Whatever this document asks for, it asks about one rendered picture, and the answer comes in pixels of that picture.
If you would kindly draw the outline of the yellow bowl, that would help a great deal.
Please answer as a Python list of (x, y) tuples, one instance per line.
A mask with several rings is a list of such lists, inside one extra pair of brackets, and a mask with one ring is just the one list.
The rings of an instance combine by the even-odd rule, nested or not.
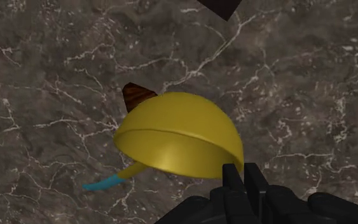
[(210, 100), (167, 92), (140, 103), (114, 133), (117, 149), (136, 162), (176, 175), (220, 178), (223, 164), (244, 163), (240, 135)]

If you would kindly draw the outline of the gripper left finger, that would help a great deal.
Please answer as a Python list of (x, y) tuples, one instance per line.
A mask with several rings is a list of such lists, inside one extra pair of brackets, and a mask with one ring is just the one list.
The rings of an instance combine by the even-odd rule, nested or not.
[(224, 164), (223, 185), (210, 191), (209, 198), (190, 196), (155, 224), (231, 224), (230, 218), (244, 214), (248, 206), (244, 184), (234, 164)]

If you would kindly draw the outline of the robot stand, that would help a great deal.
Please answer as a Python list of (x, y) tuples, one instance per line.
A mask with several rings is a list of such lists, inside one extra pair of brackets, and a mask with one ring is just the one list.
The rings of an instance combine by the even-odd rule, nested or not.
[(242, 0), (197, 0), (225, 21), (229, 21)]

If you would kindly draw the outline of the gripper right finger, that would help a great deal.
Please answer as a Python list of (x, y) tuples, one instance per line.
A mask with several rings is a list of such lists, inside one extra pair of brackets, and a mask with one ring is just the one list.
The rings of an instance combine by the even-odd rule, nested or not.
[(285, 186), (269, 185), (259, 167), (244, 164), (244, 185), (262, 224), (358, 224), (358, 205), (330, 193), (301, 200)]

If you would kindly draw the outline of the yellow utensil with blue tip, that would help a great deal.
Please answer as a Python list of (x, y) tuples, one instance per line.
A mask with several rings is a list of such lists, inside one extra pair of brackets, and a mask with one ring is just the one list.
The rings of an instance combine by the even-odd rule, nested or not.
[(102, 181), (99, 181), (98, 183), (91, 183), (91, 184), (84, 184), (82, 185), (83, 189), (88, 191), (97, 191), (97, 190), (106, 190), (108, 188), (111, 188), (113, 186), (116, 186), (127, 179), (137, 175), (138, 173), (144, 171), (147, 169), (148, 166), (140, 163), (135, 162), (134, 164), (128, 166), (124, 170), (121, 170), (117, 174), (114, 174), (113, 176), (110, 176)]

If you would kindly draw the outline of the brown wooden block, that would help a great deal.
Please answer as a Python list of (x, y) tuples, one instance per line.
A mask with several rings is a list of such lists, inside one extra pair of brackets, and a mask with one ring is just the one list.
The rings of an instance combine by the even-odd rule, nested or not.
[(158, 95), (154, 91), (132, 82), (127, 83), (123, 87), (122, 94), (128, 113), (131, 112), (131, 110), (137, 107), (140, 103)]

